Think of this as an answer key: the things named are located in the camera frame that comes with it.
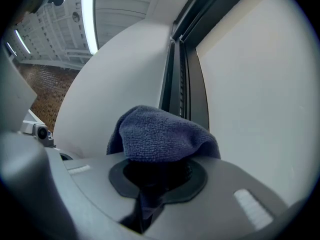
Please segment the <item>white ceiling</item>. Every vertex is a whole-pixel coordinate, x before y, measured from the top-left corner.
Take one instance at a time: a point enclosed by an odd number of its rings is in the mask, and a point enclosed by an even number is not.
[[[95,0],[98,45],[129,26],[153,15],[159,0]],[[75,22],[73,12],[80,16]],[[18,40],[18,29],[28,54]],[[80,70],[91,58],[82,21],[81,0],[65,0],[61,6],[45,3],[36,13],[24,17],[11,27],[5,41],[17,53],[20,63],[39,64]]]

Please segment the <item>folded cloth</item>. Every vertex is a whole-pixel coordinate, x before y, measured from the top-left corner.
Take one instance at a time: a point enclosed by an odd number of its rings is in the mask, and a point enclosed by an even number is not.
[[[174,162],[198,154],[220,158],[216,138],[195,122],[139,105],[121,116],[106,154],[124,152],[139,162]]]

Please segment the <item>brown brick wall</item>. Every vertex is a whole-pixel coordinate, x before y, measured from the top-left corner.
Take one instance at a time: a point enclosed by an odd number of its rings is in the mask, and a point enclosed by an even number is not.
[[[17,62],[15,65],[37,94],[32,112],[53,132],[62,101],[79,71]]]

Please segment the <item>microfiber towel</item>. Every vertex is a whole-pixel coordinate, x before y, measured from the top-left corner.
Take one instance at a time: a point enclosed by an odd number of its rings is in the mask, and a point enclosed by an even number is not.
[[[216,138],[195,122],[139,105],[121,116],[106,154],[124,152],[133,161],[175,162],[197,154],[220,158]]]

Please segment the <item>black metal frame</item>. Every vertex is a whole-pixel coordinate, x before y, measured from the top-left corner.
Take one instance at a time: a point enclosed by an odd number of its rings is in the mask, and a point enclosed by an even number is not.
[[[209,129],[205,82],[196,47],[240,0],[189,0],[173,27],[159,107]]]

